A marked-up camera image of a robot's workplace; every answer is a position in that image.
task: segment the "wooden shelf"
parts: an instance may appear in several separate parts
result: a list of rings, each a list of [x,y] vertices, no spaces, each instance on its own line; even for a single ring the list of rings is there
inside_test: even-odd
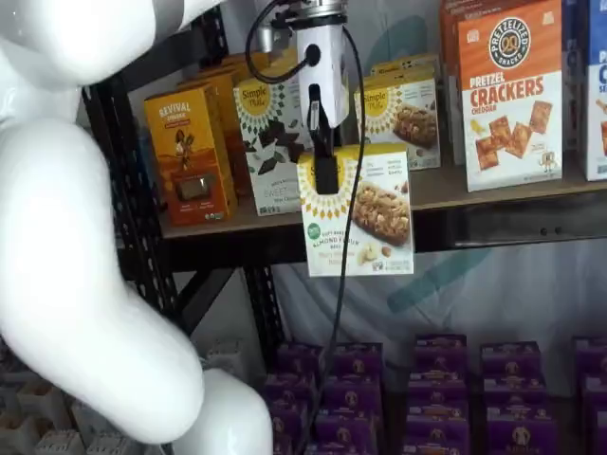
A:
[[[414,172],[411,176],[413,210],[453,209],[470,205],[607,191],[607,181],[587,182],[577,163],[572,161],[566,164],[562,180],[477,192],[468,192],[466,170],[463,166],[448,166]],[[162,217],[163,232],[166,239],[279,228],[300,225],[301,223],[302,216],[300,213],[257,216],[255,203],[252,200],[241,201],[236,214],[230,220],[220,223],[194,227],[174,227],[171,226],[166,215]]]

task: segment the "black metal shelf post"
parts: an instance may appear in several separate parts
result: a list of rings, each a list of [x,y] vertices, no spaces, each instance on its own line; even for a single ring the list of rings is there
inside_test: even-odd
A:
[[[177,295],[158,221],[158,202],[141,162],[128,93],[190,64],[217,64],[227,53],[221,11],[214,8],[193,21],[191,30],[177,33],[119,74],[83,90],[93,135],[110,168],[115,223],[124,243],[120,254],[123,273],[136,283],[146,301],[188,334],[205,316],[231,271],[210,271],[199,258],[192,263],[195,277]],[[248,267],[245,275],[264,359],[271,366],[275,350],[284,339],[271,270]],[[198,307],[191,300],[204,302]]]

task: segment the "orange snack box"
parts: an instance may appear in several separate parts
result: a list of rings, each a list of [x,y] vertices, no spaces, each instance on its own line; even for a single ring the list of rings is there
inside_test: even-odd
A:
[[[240,133],[240,121],[233,96],[234,87],[238,85],[238,82],[240,80],[237,72],[233,69],[227,69],[223,72],[214,72],[210,76],[182,82],[177,87],[184,89],[207,84],[215,88],[219,103],[221,127],[224,132],[228,157],[230,158],[231,174],[234,179],[234,188],[239,197],[247,197],[252,195],[252,188],[248,176],[245,144]]]
[[[457,26],[469,191],[561,178],[561,0]]]
[[[157,95],[144,107],[171,222],[229,218],[237,202],[215,89]]]

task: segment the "black cable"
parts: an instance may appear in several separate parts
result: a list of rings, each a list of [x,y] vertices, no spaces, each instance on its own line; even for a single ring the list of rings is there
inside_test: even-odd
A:
[[[259,71],[259,69],[257,69],[255,67],[255,63],[253,62],[253,59],[251,58],[251,55],[250,55],[250,47],[253,43],[253,38],[255,37],[255,32],[257,31],[257,28],[259,28],[259,26],[262,24],[262,22],[264,22],[264,19],[266,19],[269,16],[269,14],[272,12],[272,10],[275,9],[276,7],[280,7],[282,5],[287,5],[289,3],[294,3],[294,1],[295,0],[272,0],[262,10],[262,12],[259,14],[259,16],[257,16],[257,19],[255,19],[255,22],[253,22],[253,25],[251,26],[250,30],[248,31],[247,44],[245,46],[245,59],[247,60],[247,66],[248,66],[248,70],[250,71],[250,73],[253,75],[253,77],[255,77],[255,79],[257,79],[261,82],[269,83],[269,84],[286,82],[289,79],[291,79],[293,76],[295,76],[297,73],[299,73],[307,65],[307,59],[303,59],[301,62],[299,62],[294,67],[289,69],[283,75],[270,77],[270,76],[266,76],[266,75],[262,74]]]
[[[324,387],[326,385],[326,379],[333,370],[333,360],[335,356],[335,349],[338,342],[338,330],[340,329],[341,321],[341,310],[343,308],[343,295],[345,293],[345,272],[348,261],[348,245],[350,243],[350,228],[352,227],[352,214],[354,212],[354,200],[359,190],[359,179],[360,171],[362,169],[362,159],[364,157],[364,132],[366,129],[366,111],[364,106],[364,78],[362,76],[362,63],[360,62],[359,50],[357,45],[352,38],[352,35],[346,27],[343,28],[343,33],[347,38],[350,46],[352,47],[352,53],[354,54],[354,60],[356,61],[357,72],[359,75],[359,86],[360,86],[360,149],[359,149],[359,162],[357,164],[357,171],[354,177],[354,186],[352,188],[352,196],[350,197],[350,209],[348,209],[348,218],[345,223],[345,233],[343,237],[343,254],[341,256],[341,275],[340,275],[340,290],[338,292],[338,305],[335,310],[335,318],[333,319],[333,332],[329,344],[325,350],[324,357],[324,368],[322,369],[321,380],[319,382],[318,394],[314,400],[312,409],[308,413],[307,422],[303,431],[302,439],[297,445],[294,455],[304,455],[305,448],[310,440],[312,432],[312,426],[316,420],[316,415],[321,408],[322,394],[324,393]]]

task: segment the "snack box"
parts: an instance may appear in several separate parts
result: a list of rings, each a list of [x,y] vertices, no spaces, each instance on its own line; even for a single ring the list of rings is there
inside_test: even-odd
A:
[[[558,453],[558,426],[548,407],[487,408],[488,453]]]
[[[284,434],[274,434],[273,455],[293,455],[293,445],[291,438]]]
[[[581,115],[581,49],[579,2],[562,0],[562,134],[563,151],[577,153]]]
[[[323,408],[319,410],[314,429],[322,443],[354,446],[360,452],[377,455],[375,419],[369,411]]]
[[[354,446],[347,446],[340,443],[312,443],[305,449],[305,455],[370,455],[366,452],[359,452]]]
[[[581,16],[584,41],[582,162],[588,180],[607,178],[607,6],[584,0]]]
[[[542,374],[542,353],[534,341],[481,346],[483,374]]]
[[[469,455],[466,447],[457,441],[435,441],[432,439],[407,437],[401,455]]]
[[[412,399],[433,404],[468,399],[466,380],[459,372],[414,370],[409,374],[408,392]]]
[[[418,370],[468,372],[465,335],[423,335],[415,337],[414,365]]]
[[[217,106],[219,108],[219,119],[226,140],[226,149],[230,159],[231,175],[234,180],[234,188],[239,197],[252,195],[250,178],[248,177],[247,157],[245,146],[240,133],[240,122],[234,102],[234,87],[240,82],[237,71],[225,69],[211,75],[200,73],[195,79],[185,81],[177,85],[180,90],[197,87],[200,85],[212,86],[217,95]]]
[[[543,377],[494,376],[483,379],[485,403],[507,405],[542,404],[548,399]]]
[[[297,446],[307,419],[305,402],[280,398],[266,399],[266,404],[274,433],[288,436],[292,445]]]
[[[365,143],[403,143],[411,171],[440,167],[440,135],[434,68],[420,66],[398,78],[383,77],[365,85],[365,131],[361,131],[360,92],[354,95],[359,136]]]
[[[338,277],[359,145],[338,148],[339,192],[316,191],[315,163],[305,154],[298,164],[308,270],[311,277]],[[354,197],[347,276],[414,273],[414,245],[407,147],[370,144]]]
[[[457,441],[469,451],[468,403],[430,404],[413,400],[407,405],[406,434],[433,441]]]
[[[335,374],[383,374],[383,345],[381,343],[341,343],[333,357]]]
[[[383,417],[381,386],[377,375],[328,376],[322,401],[327,407],[367,410],[379,420]]]
[[[441,79],[441,67],[438,54],[415,54],[392,62],[383,62],[374,64],[371,67],[371,76],[381,76],[384,74],[399,71],[401,69],[411,69],[418,66],[429,65],[434,69],[434,74],[439,81]]]
[[[320,375],[322,347],[304,343],[283,343],[276,354],[276,365],[284,373]]]
[[[561,0],[457,26],[469,191],[560,179]]]
[[[171,222],[230,218],[238,203],[215,89],[185,88],[144,106]]]
[[[262,388],[262,395],[270,399],[304,401],[310,408],[316,397],[316,381],[313,373],[270,373]]]
[[[312,139],[302,121],[299,90],[297,78],[273,85],[249,79],[234,88],[255,206],[261,216],[301,209],[297,163],[311,149]]]

